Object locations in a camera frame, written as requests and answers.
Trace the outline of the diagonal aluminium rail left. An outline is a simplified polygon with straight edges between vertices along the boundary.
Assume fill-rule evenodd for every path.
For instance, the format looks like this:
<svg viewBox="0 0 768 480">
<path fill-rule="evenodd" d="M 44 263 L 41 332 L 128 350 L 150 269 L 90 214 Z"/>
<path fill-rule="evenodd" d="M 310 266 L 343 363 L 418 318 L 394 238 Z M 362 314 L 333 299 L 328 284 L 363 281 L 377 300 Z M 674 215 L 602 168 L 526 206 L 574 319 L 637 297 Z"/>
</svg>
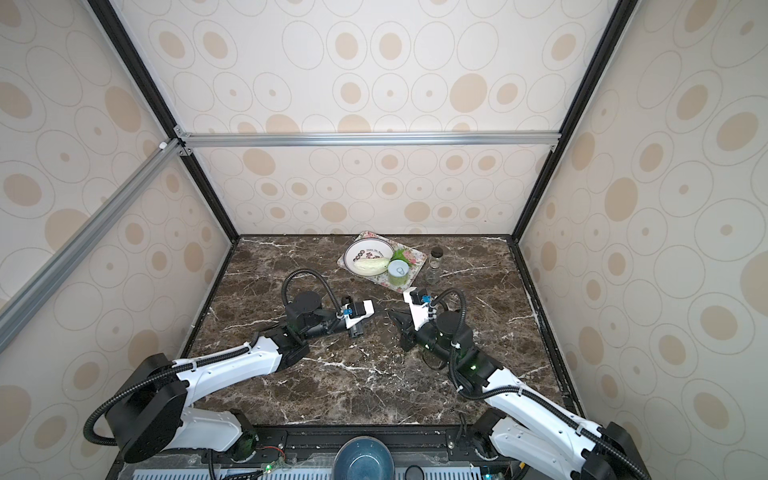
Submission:
<svg viewBox="0 0 768 480">
<path fill-rule="evenodd" d="M 180 155 L 180 150 L 178 139 L 166 140 L 3 307 L 2 349 L 9 346 L 80 262 L 118 223 L 169 160 Z"/>
</svg>

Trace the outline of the pale cabbage piece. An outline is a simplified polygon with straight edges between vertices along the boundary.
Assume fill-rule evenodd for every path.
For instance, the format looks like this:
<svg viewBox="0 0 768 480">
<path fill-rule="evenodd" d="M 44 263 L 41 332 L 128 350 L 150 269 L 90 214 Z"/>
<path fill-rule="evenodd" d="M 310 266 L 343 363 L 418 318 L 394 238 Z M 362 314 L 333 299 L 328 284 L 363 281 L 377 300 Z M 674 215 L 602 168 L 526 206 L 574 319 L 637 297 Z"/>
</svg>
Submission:
<svg viewBox="0 0 768 480">
<path fill-rule="evenodd" d="M 353 270 L 361 276 L 380 275 L 388 270 L 388 258 L 361 258 L 353 262 Z"/>
</svg>

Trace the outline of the green leaf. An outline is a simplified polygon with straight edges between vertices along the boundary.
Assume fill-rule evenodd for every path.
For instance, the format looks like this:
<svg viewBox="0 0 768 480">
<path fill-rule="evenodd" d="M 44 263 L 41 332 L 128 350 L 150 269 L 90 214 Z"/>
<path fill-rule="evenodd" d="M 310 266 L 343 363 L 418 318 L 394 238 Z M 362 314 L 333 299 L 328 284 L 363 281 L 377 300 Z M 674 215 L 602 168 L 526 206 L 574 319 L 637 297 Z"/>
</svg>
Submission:
<svg viewBox="0 0 768 480">
<path fill-rule="evenodd" d="M 413 264 L 413 262 L 411 260 L 409 260 L 408 257 L 405 255 L 405 250 L 404 249 L 396 250 L 393 253 L 393 256 L 391 257 L 391 260 L 392 261 L 400 260 L 400 261 L 403 261 L 403 262 L 407 263 L 408 265 L 412 265 Z"/>
</svg>

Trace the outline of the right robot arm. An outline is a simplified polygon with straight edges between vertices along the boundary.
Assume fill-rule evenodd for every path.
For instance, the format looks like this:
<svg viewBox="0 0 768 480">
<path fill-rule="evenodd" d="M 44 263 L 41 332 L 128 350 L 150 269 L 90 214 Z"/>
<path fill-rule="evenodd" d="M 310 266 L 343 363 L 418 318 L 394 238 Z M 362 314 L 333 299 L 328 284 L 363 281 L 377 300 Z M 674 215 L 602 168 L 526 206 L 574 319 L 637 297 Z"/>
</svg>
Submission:
<svg viewBox="0 0 768 480">
<path fill-rule="evenodd" d="M 483 401 L 499 414 L 486 434 L 492 454 L 520 460 L 552 479 L 649 478 L 623 427 L 602 426 L 568 411 L 483 352 L 467 325 L 461 290 L 433 297 L 411 287 L 403 299 L 408 309 L 389 313 L 401 331 L 402 349 L 419 346 L 439 358 L 460 397 Z"/>
</svg>

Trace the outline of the blue bowl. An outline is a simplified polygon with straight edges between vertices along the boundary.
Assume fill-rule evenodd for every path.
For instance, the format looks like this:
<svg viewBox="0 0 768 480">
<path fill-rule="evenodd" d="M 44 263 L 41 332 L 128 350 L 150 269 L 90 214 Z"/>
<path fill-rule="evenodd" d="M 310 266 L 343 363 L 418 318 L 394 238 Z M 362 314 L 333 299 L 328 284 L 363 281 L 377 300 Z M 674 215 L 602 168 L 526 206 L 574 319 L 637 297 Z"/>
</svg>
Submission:
<svg viewBox="0 0 768 480">
<path fill-rule="evenodd" d="M 337 452 L 331 469 L 333 480 L 392 480 L 395 464 L 388 447 L 370 436 L 346 442 Z"/>
</svg>

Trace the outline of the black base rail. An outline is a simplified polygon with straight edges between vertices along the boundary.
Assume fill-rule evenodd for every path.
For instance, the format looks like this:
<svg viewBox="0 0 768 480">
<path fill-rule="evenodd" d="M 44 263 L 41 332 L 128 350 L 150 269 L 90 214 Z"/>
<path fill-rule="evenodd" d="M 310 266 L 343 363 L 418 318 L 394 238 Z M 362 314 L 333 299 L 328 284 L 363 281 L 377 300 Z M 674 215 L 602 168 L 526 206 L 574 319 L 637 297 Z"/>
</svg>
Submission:
<svg viewBox="0 0 768 480">
<path fill-rule="evenodd" d="M 265 427 L 242 462 L 214 451 L 160 454 L 112 479 L 628 479 L 601 447 L 576 450 L 572 467 L 508 418 L 461 425 Z"/>
</svg>

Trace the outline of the white plate with rim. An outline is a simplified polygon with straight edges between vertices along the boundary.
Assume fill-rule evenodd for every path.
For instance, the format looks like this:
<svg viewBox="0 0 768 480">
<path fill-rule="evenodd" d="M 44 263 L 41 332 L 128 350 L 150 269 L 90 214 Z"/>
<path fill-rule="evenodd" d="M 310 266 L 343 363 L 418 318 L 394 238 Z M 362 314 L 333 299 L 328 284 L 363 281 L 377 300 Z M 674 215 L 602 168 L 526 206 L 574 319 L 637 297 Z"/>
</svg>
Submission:
<svg viewBox="0 0 768 480">
<path fill-rule="evenodd" d="M 394 249 L 385 240 L 379 238 L 362 238 L 353 242 L 341 257 L 343 266 L 350 272 L 358 275 L 353 270 L 353 262 L 361 258 L 388 258 L 391 261 Z"/>
</svg>

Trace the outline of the herb jar black lid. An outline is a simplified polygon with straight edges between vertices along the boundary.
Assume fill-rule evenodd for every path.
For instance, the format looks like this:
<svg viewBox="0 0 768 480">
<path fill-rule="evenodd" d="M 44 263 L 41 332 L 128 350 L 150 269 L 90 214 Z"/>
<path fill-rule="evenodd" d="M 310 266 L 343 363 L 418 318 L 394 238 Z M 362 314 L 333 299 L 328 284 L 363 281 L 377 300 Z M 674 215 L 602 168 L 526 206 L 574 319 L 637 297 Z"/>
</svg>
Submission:
<svg viewBox="0 0 768 480">
<path fill-rule="evenodd" d="M 444 250 L 440 246 L 435 246 L 430 251 L 429 268 L 431 272 L 439 274 L 442 268 Z"/>
</svg>

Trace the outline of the floral rectangular tray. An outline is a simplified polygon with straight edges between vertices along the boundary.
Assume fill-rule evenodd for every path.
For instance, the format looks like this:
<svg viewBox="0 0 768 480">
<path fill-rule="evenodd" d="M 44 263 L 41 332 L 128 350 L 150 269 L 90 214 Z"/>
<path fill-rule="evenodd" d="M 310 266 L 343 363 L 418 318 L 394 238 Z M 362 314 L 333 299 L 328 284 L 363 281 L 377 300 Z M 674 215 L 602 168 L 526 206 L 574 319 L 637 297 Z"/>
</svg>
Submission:
<svg viewBox="0 0 768 480">
<path fill-rule="evenodd" d="M 379 239 L 381 239 L 381 240 L 385 240 L 385 241 L 387 241 L 387 242 L 388 242 L 388 243 L 389 243 L 389 244 L 392 246 L 392 248 L 394 249 L 394 252 L 395 252 L 396 250 L 398 250 L 398 249 L 404 249 L 404 250 L 405 250 L 405 255 L 408 257 L 408 259 L 409 259 L 409 260 L 411 260 L 411 261 L 413 262 L 413 264 L 412 264 L 412 265 L 410 265 L 410 272 L 409 272 L 409 276 L 408 276 L 408 280 L 407 280 L 407 283 L 406 283 L 405 285 L 403 285 L 403 286 L 401 286 L 401 287 L 399 287 L 399 288 L 394 288 L 394 287 L 392 287 L 392 286 L 389 284 L 389 281 L 388 281 L 387 271 L 386 271 L 386 272 L 384 272 L 384 273 L 382 273 L 382 274 L 380 274 L 380 275 L 371 276 L 371 277 L 364 277 L 364 276 L 359 276 L 359 275 L 356 275 L 356 274 L 354 274 L 354 273 L 350 272 L 349 270 L 347 270 L 347 269 L 346 269 L 346 268 L 343 266 L 343 264 L 342 264 L 342 261 L 341 261 L 341 257 L 342 257 L 342 255 L 345 253 L 345 251 L 347 250 L 347 248 L 348 248 L 348 247 L 349 247 L 349 246 L 350 246 L 350 245 L 351 245 L 353 242 L 355 242 L 355 241 L 357 241 L 357 240 L 359 240 L 359 239 L 362 239 L 362 238 L 371 238 L 371 237 L 373 237 L 373 238 L 379 238 Z M 416 276 L 418 275 L 418 273 L 421 271 L 421 269 L 422 269 L 422 268 L 425 266 L 425 264 L 427 263 L 427 255 L 426 255 L 426 254 L 424 254 L 424 253 L 422 253 L 421 251 L 419 251 L 419 250 L 417 250 L 417 249 L 414 249 L 414 248 L 412 248 L 412 247 L 408 247 L 408 246 L 406 246 L 406 245 L 404 245 L 404 244 L 402 244 L 402 243 L 400 243 L 400 242 L 398 242 L 398 241 L 395 241 L 395 240 L 391 240 L 391 239 L 385 238 L 385 237 L 383 237 L 383 236 L 381 236 L 381 235 L 378 235 L 378 234 L 376 234 L 376 233 L 374 233 L 374 232 L 371 232 L 371 231 L 364 231 L 364 232 L 363 232 L 363 233 L 361 233 L 361 234 L 360 234 L 360 235 L 359 235 L 359 236 L 358 236 L 358 237 L 357 237 L 357 238 L 356 238 L 356 239 L 355 239 L 353 242 L 352 242 L 352 243 L 351 243 L 351 244 L 350 244 L 350 245 L 349 245 L 349 246 L 346 248 L 346 250 L 344 251 L 344 253 L 343 253 L 343 254 L 342 254 L 342 255 L 341 255 L 339 258 L 338 258 L 338 260 L 337 260 L 337 265 L 338 265 L 339 267 L 341 267 L 341 268 L 345 269 L 347 272 L 351 273 L 351 274 L 352 274 L 352 275 L 354 275 L 354 276 L 357 276 L 357 277 L 360 277 L 360 278 L 362 278 L 362 279 L 368 280 L 368 281 L 370 281 L 370 282 L 372 282 L 372 283 L 374 283 L 374 284 L 376 284 L 376 285 L 379 285 L 379 286 L 385 287 L 385 288 L 387 288 L 387 289 L 389 289 L 389 290 L 392 290 L 392 291 L 395 291 L 395 292 L 397 292 L 397 293 L 403 293 L 403 292 L 404 292 L 406 289 L 410 288 L 410 287 L 413 285 L 413 282 L 414 282 L 414 280 L 415 280 Z"/>
</svg>

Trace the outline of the horizontal aluminium rail back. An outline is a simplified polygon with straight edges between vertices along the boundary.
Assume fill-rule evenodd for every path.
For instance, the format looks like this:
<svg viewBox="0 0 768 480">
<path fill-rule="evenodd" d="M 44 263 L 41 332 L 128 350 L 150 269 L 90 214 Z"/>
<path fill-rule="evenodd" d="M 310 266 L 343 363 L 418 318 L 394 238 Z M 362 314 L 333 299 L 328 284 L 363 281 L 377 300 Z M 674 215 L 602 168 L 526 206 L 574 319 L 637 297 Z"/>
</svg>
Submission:
<svg viewBox="0 0 768 480">
<path fill-rule="evenodd" d="M 557 131 L 364 132 L 364 133 L 183 133 L 191 148 L 403 147 L 403 146 L 556 146 Z"/>
</svg>

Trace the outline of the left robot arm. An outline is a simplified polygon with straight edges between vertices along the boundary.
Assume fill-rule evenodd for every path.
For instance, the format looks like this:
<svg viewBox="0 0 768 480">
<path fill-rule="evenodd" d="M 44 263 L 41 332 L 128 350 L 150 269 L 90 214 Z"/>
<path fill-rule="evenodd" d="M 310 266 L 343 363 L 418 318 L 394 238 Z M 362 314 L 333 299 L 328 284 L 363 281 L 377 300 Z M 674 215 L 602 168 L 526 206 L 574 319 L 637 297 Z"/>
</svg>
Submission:
<svg viewBox="0 0 768 480">
<path fill-rule="evenodd" d="M 310 268 L 291 272 L 280 296 L 284 317 L 240 346 L 193 358 L 145 358 L 85 420 L 84 440 L 118 448 L 126 463 L 140 463 L 167 450 L 208 450 L 235 462 L 251 459 L 260 447 L 247 417 L 238 410 L 199 409 L 196 402 L 292 367 L 308 355 L 313 339 L 343 332 L 359 336 L 375 313 L 373 301 L 339 298 Z"/>
</svg>

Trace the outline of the empty glass shaker silver lid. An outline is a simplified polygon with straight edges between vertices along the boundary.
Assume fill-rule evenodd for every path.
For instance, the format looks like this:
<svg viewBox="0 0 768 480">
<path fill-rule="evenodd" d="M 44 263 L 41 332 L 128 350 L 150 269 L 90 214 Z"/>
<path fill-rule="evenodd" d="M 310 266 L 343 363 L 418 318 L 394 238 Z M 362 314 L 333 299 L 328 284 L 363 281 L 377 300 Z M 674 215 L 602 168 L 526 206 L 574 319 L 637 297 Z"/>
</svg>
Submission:
<svg viewBox="0 0 768 480">
<path fill-rule="evenodd" d="M 426 281 L 429 285 L 436 285 L 440 280 L 440 269 L 429 267 L 426 273 Z"/>
</svg>

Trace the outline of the green tin can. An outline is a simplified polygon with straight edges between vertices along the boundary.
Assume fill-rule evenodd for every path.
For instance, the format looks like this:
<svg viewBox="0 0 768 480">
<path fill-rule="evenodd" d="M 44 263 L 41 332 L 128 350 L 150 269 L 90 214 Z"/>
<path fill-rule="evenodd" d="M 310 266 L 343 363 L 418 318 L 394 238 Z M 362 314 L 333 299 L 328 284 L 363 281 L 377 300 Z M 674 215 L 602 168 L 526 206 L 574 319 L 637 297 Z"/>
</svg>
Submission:
<svg viewBox="0 0 768 480">
<path fill-rule="evenodd" d="M 389 284 L 394 288 L 399 288 L 407 283 L 410 272 L 410 265 L 407 261 L 394 259 L 387 266 L 387 276 Z"/>
</svg>

